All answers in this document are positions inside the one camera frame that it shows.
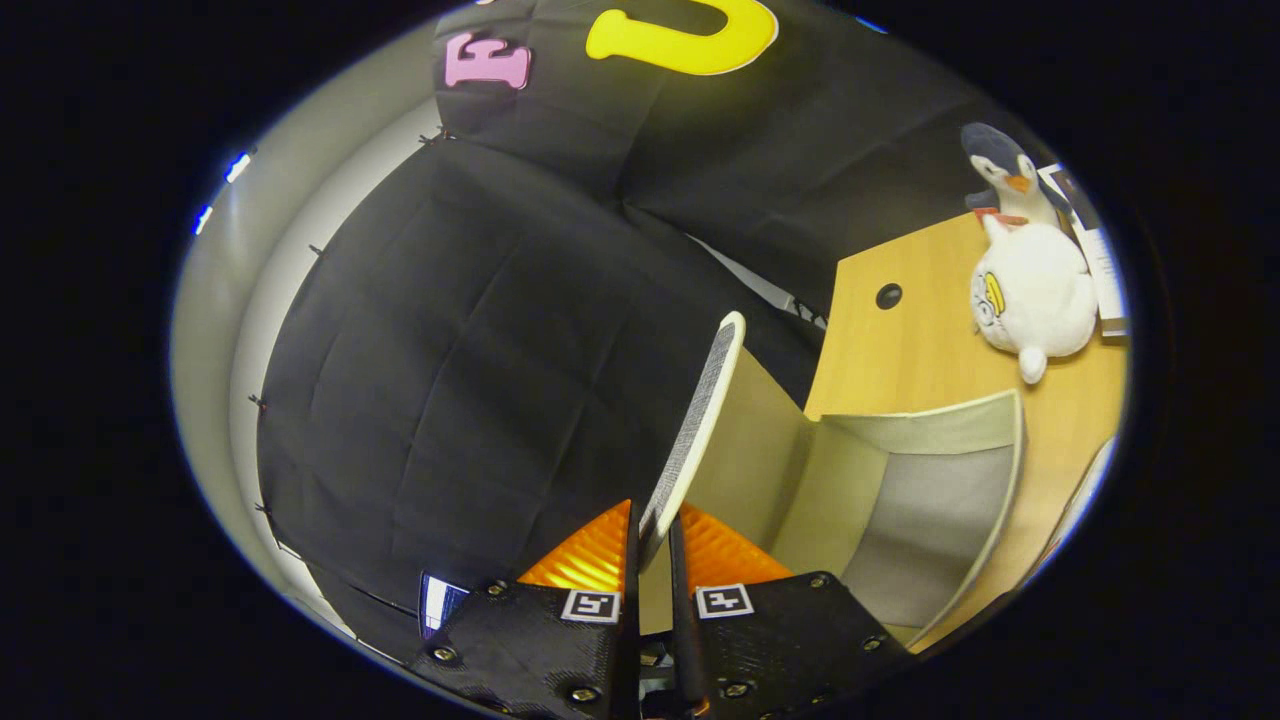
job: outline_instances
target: book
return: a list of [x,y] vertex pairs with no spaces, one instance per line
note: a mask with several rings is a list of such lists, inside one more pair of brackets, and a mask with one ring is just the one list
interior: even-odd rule
[[1068,220],[1071,223],[1075,241],[1084,254],[1084,261],[1089,265],[1089,275],[1093,277],[1102,334],[1105,337],[1129,334],[1129,316],[1125,311],[1120,275],[1116,272],[1110,241],[1097,210],[1061,163],[1039,168],[1038,172],[1046,184],[1057,190],[1071,204],[1071,214]]

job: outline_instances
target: gray wall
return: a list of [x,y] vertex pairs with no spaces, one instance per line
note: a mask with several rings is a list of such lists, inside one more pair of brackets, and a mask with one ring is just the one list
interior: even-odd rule
[[233,461],[229,404],[242,391],[232,386],[242,319],[264,266],[308,200],[357,150],[434,95],[433,32],[434,23],[403,35],[280,118],[257,141],[248,169],[211,202],[212,215],[195,238],[178,286],[170,380],[192,470],[246,559],[294,600],[302,598],[274,543],[268,546],[255,528]]

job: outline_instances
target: black fabric backdrop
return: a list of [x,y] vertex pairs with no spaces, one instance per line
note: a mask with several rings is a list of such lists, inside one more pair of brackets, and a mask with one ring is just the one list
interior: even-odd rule
[[[719,319],[804,405],[820,338],[684,233],[826,311],[836,263],[965,211],[959,127],[1048,159],[951,73],[846,15],[768,3],[755,63],[692,77],[582,51],[603,1],[499,0],[439,23],[532,47],[526,88],[461,83],[342,225],[276,341],[262,497],[358,637],[406,660],[419,577],[527,569],[648,497]],[[694,3],[627,13],[717,29]]]

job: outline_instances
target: desk surface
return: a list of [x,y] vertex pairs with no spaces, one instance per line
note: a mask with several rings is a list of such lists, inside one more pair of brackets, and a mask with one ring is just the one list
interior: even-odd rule
[[[919,652],[1016,587],[1044,550],[1124,405],[1128,345],[1102,341],[1051,357],[1027,386],[1018,359],[974,331],[969,275],[987,250],[972,214],[931,225],[844,259],[827,337],[805,414],[910,413],[955,405],[1007,388],[1023,395],[1027,456],[998,544],[973,588],[910,650]],[[876,305],[887,284],[902,287],[890,310]]]

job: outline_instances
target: black 3d-printed part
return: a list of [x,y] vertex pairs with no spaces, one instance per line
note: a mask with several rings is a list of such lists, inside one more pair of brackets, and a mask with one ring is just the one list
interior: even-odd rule
[[818,710],[913,661],[829,573],[746,591],[751,615],[695,620],[713,720],[780,720]]

